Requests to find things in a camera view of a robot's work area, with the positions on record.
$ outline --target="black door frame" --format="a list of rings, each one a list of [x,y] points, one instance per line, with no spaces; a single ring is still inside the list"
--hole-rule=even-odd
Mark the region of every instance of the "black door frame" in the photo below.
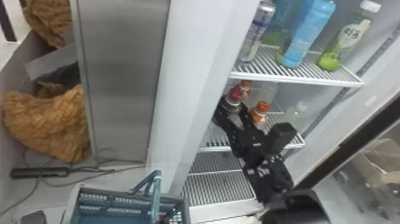
[[[365,122],[349,138],[345,139],[339,148],[306,178],[295,189],[311,189],[331,174],[349,158],[362,150],[370,141],[390,128],[400,119],[400,96],[396,96],[384,109],[380,110],[369,121]]]

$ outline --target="basket handle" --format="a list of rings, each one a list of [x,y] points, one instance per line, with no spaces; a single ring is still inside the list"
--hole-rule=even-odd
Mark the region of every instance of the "basket handle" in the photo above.
[[[161,171],[154,170],[145,179],[140,181],[133,189],[131,194],[137,193],[143,186],[145,188],[145,196],[149,195],[150,187],[153,184],[152,205],[151,205],[151,224],[158,222],[158,213],[160,211],[160,198],[161,198]]]

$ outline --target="bottle cap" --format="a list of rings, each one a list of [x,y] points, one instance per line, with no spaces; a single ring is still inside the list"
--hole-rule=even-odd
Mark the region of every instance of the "bottle cap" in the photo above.
[[[228,97],[232,102],[239,102],[243,98],[243,92],[237,87],[231,88]]]
[[[371,13],[379,12],[380,7],[382,7],[381,4],[369,0],[363,0],[362,3],[360,3],[360,8],[370,11]]]
[[[304,101],[299,101],[297,103],[297,109],[299,109],[301,111],[307,110],[307,107],[308,107],[308,105]]]
[[[270,111],[270,105],[264,101],[260,101],[257,104],[257,110],[262,113]]]
[[[242,81],[240,82],[240,84],[241,84],[242,86],[251,86],[251,85],[253,85],[253,81],[251,81],[251,80],[242,80]]]

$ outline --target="blue bottle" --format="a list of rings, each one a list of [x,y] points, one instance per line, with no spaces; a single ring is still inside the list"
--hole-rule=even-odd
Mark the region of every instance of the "blue bottle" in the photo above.
[[[277,61],[286,67],[300,66],[303,57],[336,9],[332,0],[305,0],[286,38]]]

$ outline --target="orange bottle cap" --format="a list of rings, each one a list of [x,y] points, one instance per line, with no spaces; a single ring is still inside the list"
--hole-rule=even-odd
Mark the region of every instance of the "orange bottle cap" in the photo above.
[[[251,85],[253,85],[253,81],[251,81],[251,80],[242,80],[242,81],[240,82],[240,84],[241,84],[242,86],[251,86]]]
[[[270,111],[270,105],[264,101],[260,101],[257,104],[257,110],[262,113]]]

